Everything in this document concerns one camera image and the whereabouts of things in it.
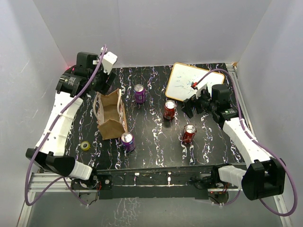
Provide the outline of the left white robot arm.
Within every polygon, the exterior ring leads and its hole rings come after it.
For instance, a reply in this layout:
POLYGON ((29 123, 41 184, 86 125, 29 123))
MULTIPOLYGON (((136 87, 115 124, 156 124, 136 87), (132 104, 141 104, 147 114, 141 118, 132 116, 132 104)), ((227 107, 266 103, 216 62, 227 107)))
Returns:
POLYGON ((98 177, 92 167, 65 155, 66 140, 74 117, 90 91, 105 94, 115 79, 112 68, 117 56, 106 52, 103 59, 97 54, 80 52, 76 64, 68 68, 59 78, 53 109, 49 120, 34 148, 28 148, 26 157, 47 171, 60 176, 81 179, 88 189, 94 188, 98 177))

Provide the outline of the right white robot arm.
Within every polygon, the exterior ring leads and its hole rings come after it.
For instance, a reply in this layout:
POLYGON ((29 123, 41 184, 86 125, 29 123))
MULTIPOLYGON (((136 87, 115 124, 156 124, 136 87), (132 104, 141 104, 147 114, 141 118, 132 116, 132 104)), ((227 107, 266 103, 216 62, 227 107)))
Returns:
POLYGON ((208 111, 220 128, 230 137, 242 155, 246 170, 231 164, 214 166, 211 182, 221 188, 230 183, 242 189, 245 196, 253 201, 280 195, 284 191, 285 170, 281 163, 257 146, 250 131, 239 118, 237 108, 231 106, 230 91, 224 84, 213 85, 212 91, 202 89, 201 95, 193 95, 183 101, 182 111, 193 117, 193 110, 198 114, 208 111))

